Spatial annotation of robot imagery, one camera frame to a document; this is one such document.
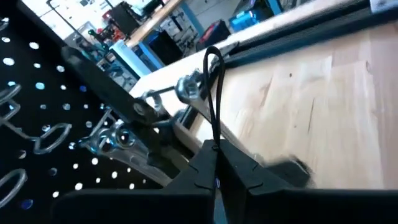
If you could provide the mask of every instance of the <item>black pegboard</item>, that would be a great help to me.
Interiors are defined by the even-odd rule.
[[[32,152],[32,141],[22,139],[5,125],[0,127],[0,178],[15,169],[27,172],[21,190],[0,208],[1,223],[48,223],[55,200],[53,193],[59,192],[59,197],[75,190],[77,183],[82,183],[84,189],[128,189],[130,184],[135,189],[161,188],[118,161],[96,157],[87,149],[70,149],[71,142],[90,134],[92,128],[86,122],[90,121],[94,127],[104,109],[99,99],[74,78],[72,71],[63,67],[60,47],[52,45],[54,41],[49,41],[46,32],[37,30],[37,21],[21,11],[10,17],[9,26],[0,31],[0,90],[14,83],[21,85],[21,91],[13,98],[21,109],[10,122],[23,132],[40,136],[44,126],[58,123],[70,123],[72,128],[66,140],[51,153],[36,155]],[[13,64],[6,65],[7,60]],[[43,83],[44,89],[38,89],[37,83]],[[9,110],[9,105],[2,105],[1,116]],[[54,138],[43,144],[50,144]],[[97,165],[92,164],[93,158],[98,159]],[[115,179],[113,172],[118,173]],[[16,182],[17,178],[13,178],[0,187],[0,200]],[[27,200],[33,200],[33,204],[23,209]]]

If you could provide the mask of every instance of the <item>pegboard hole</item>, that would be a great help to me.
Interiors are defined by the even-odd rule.
[[[36,83],[35,87],[38,90],[44,90],[45,85],[44,85],[44,83],[38,82],[38,83]]]
[[[32,206],[33,206],[33,200],[32,199],[24,200],[21,203],[21,209],[23,209],[23,210],[28,210],[28,209],[32,208]]]
[[[87,91],[87,88],[85,86],[80,86],[80,91],[82,91],[83,93],[85,93]]]
[[[91,121],[87,121],[86,122],[86,127],[87,128],[92,128],[93,127],[93,123]]]
[[[57,168],[53,167],[53,168],[49,169],[49,175],[52,177],[56,176],[57,172],[58,172]]]
[[[37,49],[39,49],[39,44],[38,43],[35,43],[35,42],[30,42],[29,43],[29,47],[31,47],[32,49],[34,49],[34,50],[37,50]]]
[[[77,183],[75,185],[75,190],[81,190],[83,188],[83,184],[82,183]]]
[[[98,164],[98,159],[97,158],[93,158],[92,160],[91,160],[91,163],[95,166],[95,165],[97,165]]]
[[[65,68],[63,66],[61,66],[61,65],[58,65],[57,66],[57,70],[58,70],[58,72],[64,72]]]
[[[8,37],[1,37],[1,40],[2,40],[4,43],[9,43],[9,42],[11,41],[11,39],[8,38]]]
[[[69,103],[64,103],[64,104],[62,105],[62,108],[63,108],[64,110],[70,110],[70,104],[69,104]]]
[[[26,151],[25,150],[20,150],[18,151],[18,159],[25,159],[26,157]]]
[[[50,130],[50,128],[51,128],[51,126],[49,124],[45,124],[42,126],[42,131],[47,132]]]
[[[2,62],[3,62],[5,65],[8,65],[8,66],[12,66],[12,65],[15,64],[15,61],[14,61],[14,59],[12,59],[12,58],[4,58],[4,59],[2,60]]]
[[[52,197],[53,198],[56,198],[56,197],[58,197],[60,195],[60,192],[54,192],[53,194],[52,194]]]
[[[75,143],[74,142],[69,143],[69,149],[70,150],[74,150],[75,149]]]

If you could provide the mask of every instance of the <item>wooden tabletop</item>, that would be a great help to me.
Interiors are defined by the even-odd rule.
[[[331,5],[317,0],[257,27],[267,32]],[[306,162],[316,188],[396,189],[397,27],[393,22],[227,70],[221,120],[259,162],[289,155]],[[247,30],[251,34],[244,30],[226,43],[261,33]],[[130,94],[173,85],[200,68],[202,57],[199,52],[144,77]],[[186,107],[174,93],[162,99],[170,113]],[[200,116],[190,131],[200,141],[212,138]]]
[[[126,41],[126,45],[129,48],[134,47],[139,42],[143,41],[149,33],[156,28],[159,24],[161,24],[164,19],[169,16],[176,7],[178,7],[181,2],[184,0],[169,0],[167,1],[164,7],[161,7],[158,11],[156,11],[150,19],[145,21],[143,25],[141,25],[136,31],[134,31],[130,39]]]

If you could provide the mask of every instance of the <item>black cable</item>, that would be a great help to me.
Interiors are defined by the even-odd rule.
[[[217,89],[216,89],[216,113],[214,111],[213,98],[211,97],[211,86],[209,84],[209,71],[208,71],[208,56],[210,54],[214,54],[218,57],[218,61],[220,62],[220,69],[218,72],[218,81],[217,81]],[[211,128],[213,130],[213,139],[218,147],[220,147],[221,142],[221,118],[220,118],[220,110],[221,110],[221,92],[223,89],[223,81],[225,76],[225,63],[223,56],[220,50],[214,46],[208,47],[206,49],[205,57],[203,59],[203,75],[205,77],[205,88],[208,95],[209,101],[209,111],[210,111],[210,119],[211,119]]]

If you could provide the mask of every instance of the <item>black wire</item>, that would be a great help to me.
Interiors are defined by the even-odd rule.
[[[218,57],[218,61],[220,62],[220,69],[218,74],[218,82],[216,89],[216,113],[214,111],[213,98],[211,97],[211,86],[209,84],[209,72],[208,72],[208,56],[210,54],[215,54]],[[211,119],[211,128],[213,130],[213,139],[218,147],[220,147],[221,142],[221,118],[220,118],[220,110],[221,110],[221,92],[223,89],[223,81],[225,76],[225,63],[223,56],[218,50],[218,48],[211,46],[208,47],[205,53],[205,57],[203,59],[203,74],[205,76],[205,88],[208,95],[209,101],[209,111],[210,111],[210,119]]]

